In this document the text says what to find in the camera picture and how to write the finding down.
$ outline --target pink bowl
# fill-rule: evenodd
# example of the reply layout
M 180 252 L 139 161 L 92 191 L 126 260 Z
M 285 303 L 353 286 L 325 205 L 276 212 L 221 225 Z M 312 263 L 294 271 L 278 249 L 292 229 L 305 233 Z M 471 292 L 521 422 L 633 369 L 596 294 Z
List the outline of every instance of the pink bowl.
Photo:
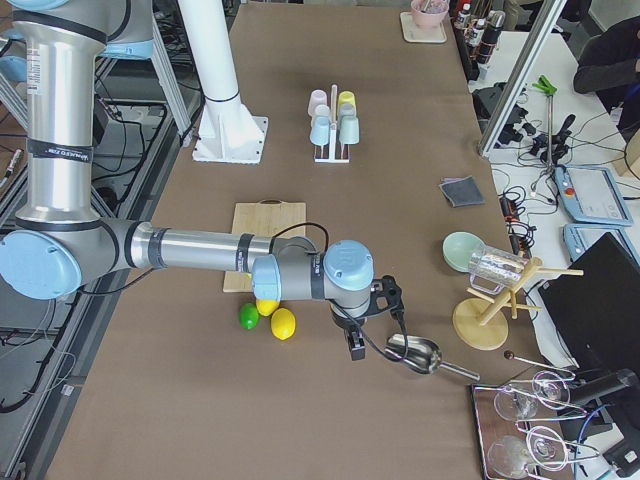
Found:
M 449 2 L 438 1 L 438 4 L 445 4 L 446 8 L 438 13 L 423 13 L 420 11 L 420 7 L 423 0 L 411 0 L 411 18 L 420 28 L 435 28 L 442 23 L 442 20 L 449 14 Z

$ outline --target wooden cutting board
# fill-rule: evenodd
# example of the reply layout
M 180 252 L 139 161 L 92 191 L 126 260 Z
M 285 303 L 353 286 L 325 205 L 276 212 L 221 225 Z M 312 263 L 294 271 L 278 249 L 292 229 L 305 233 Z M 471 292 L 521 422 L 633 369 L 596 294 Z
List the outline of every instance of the wooden cutting board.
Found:
M 287 203 L 265 201 L 260 203 L 236 203 L 231 233 L 253 233 L 261 237 L 271 237 L 291 225 L 305 222 L 307 206 L 305 203 Z M 298 227 L 288 231 L 283 238 L 304 236 L 305 228 Z M 241 272 L 226 272 L 223 292 L 251 292 L 251 277 Z

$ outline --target power strip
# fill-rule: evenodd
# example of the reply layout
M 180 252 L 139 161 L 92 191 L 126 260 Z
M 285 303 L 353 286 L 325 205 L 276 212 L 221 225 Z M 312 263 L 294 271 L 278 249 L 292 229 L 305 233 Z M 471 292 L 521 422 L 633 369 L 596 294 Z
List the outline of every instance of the power strip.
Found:
M 529 249 L 528 245 L 526 245 L 526 242 L 524 242 L 522 236 L 513 232 L 513 228 L 511 225 L 513 222 L 520 221 L 516 203 L 513 200 L 508 199 L 504 195 L 500 196 L 499 200 L 500 209 L 502 210 L 502 215 L 504 216 L 505 225 L 509 234 L 511 250 L 516 255 L 522 255 L 524 256 L 524 258 L 531 258 L 531 250 Z

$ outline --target cup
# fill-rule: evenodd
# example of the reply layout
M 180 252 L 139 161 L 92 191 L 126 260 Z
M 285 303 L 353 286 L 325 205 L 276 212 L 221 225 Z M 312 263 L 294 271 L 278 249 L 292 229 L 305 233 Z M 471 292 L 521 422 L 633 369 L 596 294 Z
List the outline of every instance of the cup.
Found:
M 313 113 L 316 111 L 316 107 L 318 105 L 326 104 L 327 92 L 325 92 L 324 90 L 314 90 L 309 96 L 309 106 L 307 107 L 307 113 L 309 113 L 310 116 L 313 116 Z
M 356 107 L 354 107 L 353 104 L 343 103 L 342 105 L 340 105 L 340 108 L 338 108 L 338 125 L 340 125 L 340 120 L 342 120 L 342 117 L 346 115 L 352 115 L 355 117 Z
M 340 123 L 340 143 L 355 145 L 360 141 L 360 123 L 355 115 L 345 115 Z
M 331 122 L 329 117 L 319 116 L 315 117 L 313 122 L 313 128 L 309 135 L 311 143 L 318 147 L 323 147 L 329 143 L 329 129 L 331 128 Z
M 522 272 L 528 259 L 512 253 L 480 244 L 471 253 L 469 274 L 471 286 L 476 290 L 495 295 L 504 287 L 513 287 L 522 278 Z M 487 280 L 495 286 L 493 289 L 475 283 L 476 277 Z
M 422 11 L 424 0 L 411 1 L 411 18 L 419 28 L 435 28 L 449 14 L 448 0 L 431 0 L 426 12 Z
M 313 115 L 311 116 L 311 126 L 313 127 L 313 124 L 316 121 L 317 117 L 329 117 L 331 118 L 331 109 L 329 108 L 329 105 L 316 105 L 315 110 L 313 111 Z
M 340 95 L 338 95 L 338 111 L 340 111 L 340 107 L 345 103 L 350 103 L 351 105 L 353 105 L 354 109 L 357 108 L 356 96 L 353 94 L 353 92 L 350 92 L 348 90 L 340 92 Z

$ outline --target lemon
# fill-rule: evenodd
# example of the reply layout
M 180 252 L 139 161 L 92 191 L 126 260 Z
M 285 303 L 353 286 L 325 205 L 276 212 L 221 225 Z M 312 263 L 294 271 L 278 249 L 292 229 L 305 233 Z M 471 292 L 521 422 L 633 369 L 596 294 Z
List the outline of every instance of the lemon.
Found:
M 277 300 L 256 300 L 256 307 L 258 308 L 258 313 L 263 317 L 268 317 L 276 309 L 280 306 L 280 302 Z
M 296 331 L 296 317 L 286 308 L 279 308 L 271 316 L 271 333 L 280 340 L 286 340 Z

